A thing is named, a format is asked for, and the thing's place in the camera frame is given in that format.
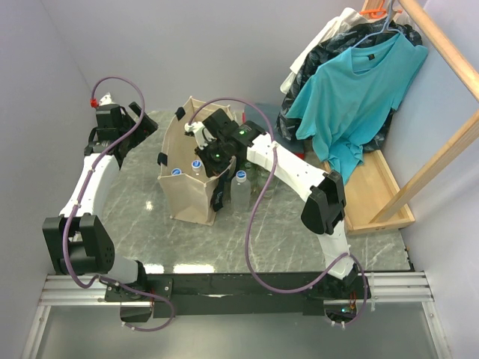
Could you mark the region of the plastic water bottle blue cap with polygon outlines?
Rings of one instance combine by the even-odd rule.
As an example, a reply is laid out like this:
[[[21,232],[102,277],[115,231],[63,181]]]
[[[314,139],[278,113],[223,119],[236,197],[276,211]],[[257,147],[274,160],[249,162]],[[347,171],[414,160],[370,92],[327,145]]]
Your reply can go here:
[[[235,213],[247,212],[251,199],[251,183],[247,173],[243,170],[237,171],[231,180],[231,205]]]

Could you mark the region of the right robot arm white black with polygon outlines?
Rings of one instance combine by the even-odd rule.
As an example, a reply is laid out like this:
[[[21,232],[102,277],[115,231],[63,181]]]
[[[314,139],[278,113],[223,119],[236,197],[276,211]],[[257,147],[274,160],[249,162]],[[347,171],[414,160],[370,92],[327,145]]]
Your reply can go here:
[[[328,288],[337,298],[354,289],[358,265],[350,256],[345,234],[346,196],[341,175],[324,171],[300,159],[271,139],[262,127],[247,121],[238,124],[222,109],[205,120],[190,120],[186,134],[193,135],[207,175],[221,174],[231,159],[248,161],[269,171],[304,201],[301,221],[320,241],[329,277]]]

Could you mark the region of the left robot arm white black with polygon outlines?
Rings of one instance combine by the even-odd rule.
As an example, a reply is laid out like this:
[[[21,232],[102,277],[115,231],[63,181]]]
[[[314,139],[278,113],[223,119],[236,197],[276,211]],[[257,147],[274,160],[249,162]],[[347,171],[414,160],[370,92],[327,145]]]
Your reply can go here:
[[[127,153],[158,125],[141,113],[136,102],[127,108],[113,102],[98,105],[96,120],[76,187],[59,215],[45,219],[43,236],[56,274],[97,274],[103,280],[123,283],[124,293],[139,301],[150,290],[144,266],[115,253],[100,216]]]

